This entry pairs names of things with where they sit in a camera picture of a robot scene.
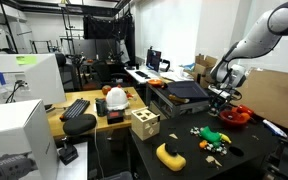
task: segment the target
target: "red bowl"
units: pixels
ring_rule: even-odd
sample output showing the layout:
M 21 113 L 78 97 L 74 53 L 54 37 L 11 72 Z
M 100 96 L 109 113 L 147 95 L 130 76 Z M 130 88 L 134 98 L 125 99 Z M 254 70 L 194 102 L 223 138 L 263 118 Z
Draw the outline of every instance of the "red bowl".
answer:
M 247 123 L 247 120 L 237 112 L 229 110 L 220 113 L 220 119 L 230 126 L 242 126 Z

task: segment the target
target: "white machine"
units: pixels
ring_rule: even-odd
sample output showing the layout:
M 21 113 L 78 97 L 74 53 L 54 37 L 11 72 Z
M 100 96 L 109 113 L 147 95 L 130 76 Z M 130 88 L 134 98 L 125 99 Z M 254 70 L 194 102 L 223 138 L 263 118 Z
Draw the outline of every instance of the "white machine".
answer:
M 254 24 L 247 36 L 236 42 L 211 71 L 212 78 L 226 87 L 243 85 L 245 68 L 234 65 L 233 59 L 251 59 L 266 55 L 274 49 L 282 36 L 288 35 L 288 2 L 273 11 L 265 12 Z
M 0 104 L 33 99 L 66 101 L 55 55 L 0 55 Z

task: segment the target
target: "wooden desk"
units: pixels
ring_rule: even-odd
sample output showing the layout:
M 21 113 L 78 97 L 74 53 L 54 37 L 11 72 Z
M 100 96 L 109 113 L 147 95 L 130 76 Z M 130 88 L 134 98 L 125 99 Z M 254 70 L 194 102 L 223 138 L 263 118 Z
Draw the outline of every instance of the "wooden desk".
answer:
M 137 94 L 136 90 L 133 87 L 127 87 L 123 88 L 124 90 L 127 90 L 129 93 L 134 95 L 136 97 L 136 101 L 134 99 L 129 99 L 130 106 L 129 109 L 135 110 L 146 107 L 140 96 Z M 102 90 L 95 90 L 95 91 L 82 91 L 82 92 L 73 92 L 73 93 L 66 93 L 66 99 L 67 101 L 64 103 L 54 104 L 53 107 L 56 109 L 52 112 L 49 112 L 47 114 L 48 122 L 50 124 L 51 133 L 54 138 L 61 138 L 65 136 L 65 133 L 63 131 L 63 124 L 59 117 L 64 113 L 63 107 L 70 106 L 76 99 L 83 98 L 85 100 L 89 100 L 91 102 L 90 106 L 86 109 L 84 112 L 85 114 L 93 114 L 97 118 L 97 132 L 100 131 L 107 131 L 107 130 L 113 130 L 118 128 L 124 128 L 124 127 L 130 127 L 131 126 L 131 120 L 124 120 L 124 122 L 116 123 L 116 124 L 107 124 L 106 116 L 104 117 L 98 117 L 96 114 L 95 104 L 95 98 L 103 98 L 105 97 L 102 93 Z M 94 130 L 90 130 L 86 132 L 85 134 L 92 133 Z

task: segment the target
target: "black tray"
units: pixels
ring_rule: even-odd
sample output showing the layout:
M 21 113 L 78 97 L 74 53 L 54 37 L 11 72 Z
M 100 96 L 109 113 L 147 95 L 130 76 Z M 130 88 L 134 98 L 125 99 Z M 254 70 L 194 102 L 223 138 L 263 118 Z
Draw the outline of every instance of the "black tray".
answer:
M 206 91 L 194 81 L 179 81 L 167 84 L 168 90 L 179 98 L 209 99 Z

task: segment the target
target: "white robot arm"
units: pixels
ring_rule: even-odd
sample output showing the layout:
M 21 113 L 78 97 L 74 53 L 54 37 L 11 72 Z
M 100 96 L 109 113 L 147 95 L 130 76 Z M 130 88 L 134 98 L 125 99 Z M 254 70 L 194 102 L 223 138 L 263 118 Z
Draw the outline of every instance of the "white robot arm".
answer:
M 265 12 L 253 25 L 247 36 L 235 43 L 212 69 L 211 76 L 217 83 L 233 88 L 245 81 L 245 69 L 235 65 L 228 68 L 233 59 L 251 59 L 266 55 L 274 49 L 282 36 L 288 35 L 288 2 L 275 10 Z

